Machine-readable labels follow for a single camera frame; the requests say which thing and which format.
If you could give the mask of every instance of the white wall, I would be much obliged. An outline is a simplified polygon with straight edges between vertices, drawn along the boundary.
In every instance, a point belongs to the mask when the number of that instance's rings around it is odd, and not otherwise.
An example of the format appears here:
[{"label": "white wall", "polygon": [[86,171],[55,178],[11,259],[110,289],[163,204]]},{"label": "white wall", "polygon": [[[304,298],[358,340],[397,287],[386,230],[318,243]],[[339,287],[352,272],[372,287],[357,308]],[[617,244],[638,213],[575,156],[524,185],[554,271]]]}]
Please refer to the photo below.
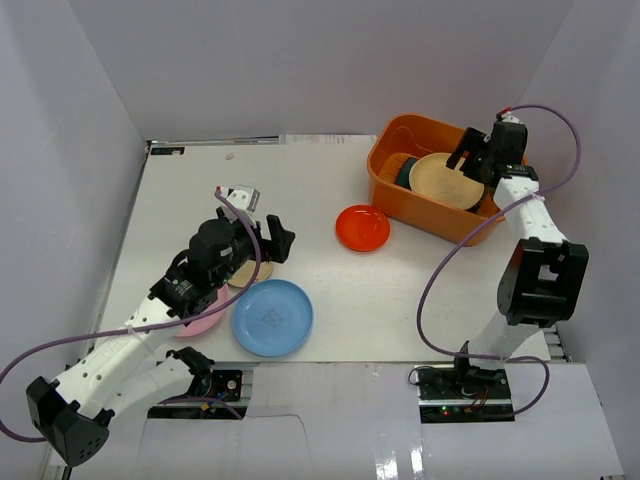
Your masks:
[{"label": "white wall", "polygon": [[572,0],[70,0],[145,139],[486,122]]},{"label": "white wall", "polygon": [[[0,1],[0,364],[87,331],[114,261],[144,143],[66,0]],[[26,435],[26,385],[77,355],[58,348],[2,385]],[[0,435],[0,478],[36,478],[43,444]]]},{"label": "white wall", "polygon": [[[575,2],[523,98],[558,107],[582,134],[580,172],[548,198],[558,225],[591,253],[578,308],[561,333],[586,360],[632,480],[640,478],[639,31],[638,2]],[[544,179],[559,177],[573,155],[566,130],[544,114],[522,118],[532,162]]]}]

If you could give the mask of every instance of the plate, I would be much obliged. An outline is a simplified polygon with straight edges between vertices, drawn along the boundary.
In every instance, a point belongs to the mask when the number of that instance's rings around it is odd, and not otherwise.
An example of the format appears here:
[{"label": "plate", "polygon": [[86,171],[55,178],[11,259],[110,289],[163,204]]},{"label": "plate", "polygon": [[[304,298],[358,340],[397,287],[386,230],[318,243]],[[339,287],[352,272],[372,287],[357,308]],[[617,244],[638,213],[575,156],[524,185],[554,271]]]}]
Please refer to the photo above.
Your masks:
[{"label": "plate", "polygon": [[356,252],[372,252],[391,234],[387,216],[370,205],[353,205],[338,215],[336,234],[342,244]]},{"label": "plate", "polygon": [[[232,287],[242,288],[247,283],[249,283],[249,279],[251,279],[251,275],[253,275],[253,271],[256,269],[256,262],[254,260],[247,260],[243,266],[241,266],[238,271],[229,279],[229,285]],[[258,270],[258,276],[256,277],[255,282],[258,283],[266,280],[273,273],[273,263],[271,262],[262,262],[260,264],[260,270]]]},{"label": "plate", "polygon": [[474,207],[484,194],[484,185],[447,168],[449,153],[422,157],[409,172],[411,190],[461,210]]},{"label": "plate", "polygon": [[[218,290],[218,300],[213,302],[209,307],[205,310],[205,312],[210,312],[218,305],[222,305],[229,299],[229,287],[225,284],[224,287]],[[194,335],[200,335],[201,333],[206,332],[211,327],[213,327],[216,323],[220,321],[223,317],[225,310],[220,312],[216,312],[208,317],[202,318],[200,320],[196,320],[195,322],[191,322],[187,325],[180,333],[174,335],[176,338],[186,338],[193,337]]]},{"label": "plate", "polygon": [[307,294],[286,280],[255,284],[233,311],[233,334],[244,348],[262,357],[287,355],[305,342],[313,324]]}]

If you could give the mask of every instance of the beige bowl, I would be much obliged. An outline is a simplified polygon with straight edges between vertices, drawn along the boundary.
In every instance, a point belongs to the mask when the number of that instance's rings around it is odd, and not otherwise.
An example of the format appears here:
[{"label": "beige bowl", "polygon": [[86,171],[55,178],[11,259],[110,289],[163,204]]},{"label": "beige bowl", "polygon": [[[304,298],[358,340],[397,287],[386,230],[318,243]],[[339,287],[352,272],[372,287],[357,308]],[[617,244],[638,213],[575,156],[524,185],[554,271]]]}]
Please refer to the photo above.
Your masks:
[{"label": "beige bowl", "polygon": [[484,185],[465,177],[458,167],[447,168],[450,153],[432,153],[422,157],[409,172],[411,190],[445,205],[468,210],[484,194]]},{"label": "beige bowl", "polygon": [[[256,262],[253,260],[248,260],[240,270],[236,272],[236,274],[229,279],[229,285],[232,287],[242,288],[247,282],[251,279],[251,274],[256,268]],[[260,264],[260,270],[258,271],[258,277],[254,283],[261,282],[266,280],[273,273],[273,263],[271,262],[262,262]]]}]

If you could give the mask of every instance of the cable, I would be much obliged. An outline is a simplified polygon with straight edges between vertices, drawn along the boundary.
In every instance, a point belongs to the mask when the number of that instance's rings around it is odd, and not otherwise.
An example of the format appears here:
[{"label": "cable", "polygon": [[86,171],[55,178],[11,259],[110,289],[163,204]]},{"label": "cable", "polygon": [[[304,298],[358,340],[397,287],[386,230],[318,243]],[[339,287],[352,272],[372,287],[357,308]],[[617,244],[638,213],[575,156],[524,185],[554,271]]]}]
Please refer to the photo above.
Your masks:
[{"label": "cable", "polygon": [[[262,261],[262,258],[261,258],[261,255],[260,255],[260,245],[258,244],[258,239],[256,238],[255,234],[253,233],[251,225],[249,224],[249,222],[247,222],[243,218],[243,216],[231,204],[231,202],[229,202],[226,198],[224,198],[222,196],[222,194],[220,193],[220,189],[219,188],[216,189],[215,197],[220,202],[222,202],[227,208],[229,208],[229,210],[231,210],[231,212],[233,212],[233,214],[236,217],[238,217],[238,220],[240,220],[240,222],[242,223],[242,226],[245,228],[245,230],[249,234],[249,238],[251,239],[251,243],[253,244],[253,248],[254,248],[255,254],[256,254],[256,266],[255,266],[255,268],[253,270],[253,274],[251,275],[251,278],[249,279],[249,282],[247,282],[247,284],[244,287],[242,287],[240,289],[240,291],[233,298],[227,300],[222,305],[219,305],[219,306],[211,309],[208,312],[204,312],[204,313],[201,313],[199,315],[194,315],[193,317],[185,318],[185,319],[182,319],[182,320],[176,320],[174,322],[165,323],[165,324],[162,324],[162,325],[149,325],[149,326],[145,326],[145,327],[137,327],[137,328],[132,329],[134,332],[138,332],[138,333],[139,332],[150,332],[152,330],[162,330],[164,328],[176,327],[178,325],[184,325],[185,323],[193,322],[195,320],[200,320],[202,318],[208,317],[209,315],[213,315],[214,313],[221,312],[222,310],[227,308],[229,305],[231,305],[234,302],[236,302],[242,295],[244,295],[247,292],[247,290],[249,290],[249,288],[253,285],[253,282],[255,281],[255,279],[258,277],[258,271],[260,270],[260,262]],[[57,347],[59,345],[66,345],[68,343],[82,342],[82,341],[85,341],[85,340],[93,340],[93,339],[105,338],[105,337],[116,337],[116,336],[119,336],[119,335],[128,335],[128,334],[129,334],[129,331],[127,329],[123,328],[123,329],[120,329],[120,330],[107,330],[107,331],[104,331],[104,332],[88,333],[88,334],[85,334],[85,335],[76,335],[76,336],[72,336],[72,337],[61,338],[59,340],[53,340],[51,342],[43,343],[42,345],[38,345],[37,347],[33,347],[30,350],[27,350],[26,352],[18,355],[15,359],[13,359],[9,363],[9,365],[7,365],[4,368],[4,370],[2,370],[2,372],[0,372],[0,385],[2,385],[2,382],[4,381],[4,379],[7,377],[9,372],[11,370],[13,370],[13,368],[16,365],[18,365],[25,358],[28,358],[31,355],[35,354],[35,353],[41,352],[41,351],[46,350],[48,348]],[[2,420],[0,420],[0,432],[4,433],[7,437],[9,437],[9,438],[11,438],[13,440],[16,440],[18,442],[40,443],[40,442],[45,442],[46,441],[46,439],[43,438],[43,437],[25,437],[24,435],[20,435],[18,433],[15,433],[13,430],[11,430],[9,427],[7,427]]]},{"label": "cable", "polygon": [[185,402],[199,402],[199,403],[217,403],[218,405],[220,405],[221,407],[226,408],[227,410],[229,410],[231,412],[231,414],[236,417],[238,420],[242,420],[242,415],[240,415],[238,413],[238,411],[233,408],[231,405],[229,405],[227,402],[223,402],[220,399],[217,398],[211,398],[211,397],[175,397],[175,398],[169,398],[167,400],[164,400],[162,402],[160,402],[160,404],[171,404],[171,403],[185,403]]},{"label": "cable", "polygon": [[[497,355],[480,355],[480,354],[469,354],[469,353],[463,353],[463,352],[455,352],[453,350],[447,350],[445,348],[439,347],[439,346],[435,345],[434,343],[432,343],[427,338],[427,336],[425,335],[425,333],[424,333],[424,331],[422,329],[422,312],[424,310],[425,301],[427,300],[427,295],[429,295],[429,292],[431,291],[431,288],[433,287],[433,284],[435,283],[436,279],[438,278],[438,275],[440,275],[440,273],[442,272],[444,267],[451,261],[451,259],[454,257],[454,255],[456,253],[458,253],[462,249],[462,247],[464,245],[466,245],[466,243],[469,240],[471,240],[474,236],[476,236],[481,230],[486,228],[488,225],[492,224],[497,219],[499,219],[500,217],[504,216],[505,213],[508,213],[511,210],[513,210],[514,208],[516,208],[516,207],[522,205],[523,203],[528,202],[529,200],[531,200],[534,197],[534,195],[538,195],[538,196],[545,195],[545,194],[550,193],[550,192],[552,192],[554,190],[557,190],[560,187],[563,187],[564,185],[566,185],[573,178],[573,176],[576,174],[576,171],[578,170],[578,167],[580,166],[580,161],[582,159],[582,142],[580,141],[580,135],[578,134],[578,130],[576,129],[575,125],[571,122],[571,120],[569,120],[565,115],[563,115],[562,113],[560,113],[556,109],[551,108],[551,107],[547,107],[545,105],[525,104],[525,105],[519,105],[517,107],[513,107],[513,108],[511,108],[509,110],[516,111],[516,110],[524,110],[524,109],[545,110],[545,111],[550,112],[550,113],[556,115],[557,117],[559,117],[569,127],[569,129],[571,130],[571,133],[573,134],[573,139],[574,139],[575,144],[576,144],[575,161],[573,163],[573,167],[571,168],[571,170],[569,171],[567,176],[562,181],[560,181],[559,183],[557,183],[555,185],[552,185],[550,187],[546,187],[546,188],[543,188],[541,190],[538,190],[535,194],[530,194],[530,195],[527,195],[525,197],[522,197],[522,198],[516,200],[515,202],[513,202],[512,204],[508,205],[507,207],[503,208],[498,213],[490,216],[485,221],[483,221],[480,225],[478,225],[476,228],[474,228],[465,238],[463,238],[456,246],[454,246],[451,249],[451,251],[442,259],[442,261],[436,267],[436,269],[433,271],[433,273],[431,274],[431,278],[429,278],[429,281],[427,282],[427,285],[425,286],[424,291],[422,292],[422,295],[420,297],[420,301],[418,302],[418,309],[417,309],[417,312],[416,312],[416,326],[418,328],[418,334],[420,335],[420,338],[422,339],[422,341],[430,349],[432,349],[432,350],[434,350],[434,351],[436,351],[438,353],[441,353],[443,355],[448,355],[448,356],[454,357],[454,358],[475,358],[475,359],[479,359],[479,360],[504,361],[503,358],[500,358]],[[506,414],[506,415],[499,415],[499,414],[496,414],[496,415],[483,414],[482,415],[482,416],[485,416],[487,418],[512,417],[512,416],[518,415],[520,413],[526,412],[527,410],[532,408],[535,404],[537,404],[540,401],[542,396],[547,391],[547,388],[549,387],[549,379],[551,377],[551,372],[549,370],[549,366],[547,365],[547,363],[544,360],[542,360],[541,358],[534,357],[534,356],[531,356],[531,355],[525,355],[525,356],[521,356],[521,357],[509,358],[509,359],[506,360],[506,362],[507,363],[536,362],[536,363],[539,363],[540,365],[542,365],[542,368],[544,368],[544,381],[542,383],[542,387],[540,388],[540,391],[538,392],[538,394],[533,398],[533,400],[531,400],[524,407],[519,408],[519,409],[515,410],[513,413]]]}]

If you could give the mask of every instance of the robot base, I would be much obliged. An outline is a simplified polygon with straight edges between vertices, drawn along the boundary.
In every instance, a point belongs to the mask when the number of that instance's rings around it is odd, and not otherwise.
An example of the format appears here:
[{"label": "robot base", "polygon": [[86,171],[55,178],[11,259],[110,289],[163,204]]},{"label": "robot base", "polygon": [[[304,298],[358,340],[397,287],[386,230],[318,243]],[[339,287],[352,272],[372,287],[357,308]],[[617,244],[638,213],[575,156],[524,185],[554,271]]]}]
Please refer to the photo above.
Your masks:
[{"label": "robot base", "polygon": [[[514,421],[506,374],[498,381],[466,379],[461,385],[453,368],[425,366],[416,372],[421,423]],[[488,418],[483,414],[500,416]]]}]

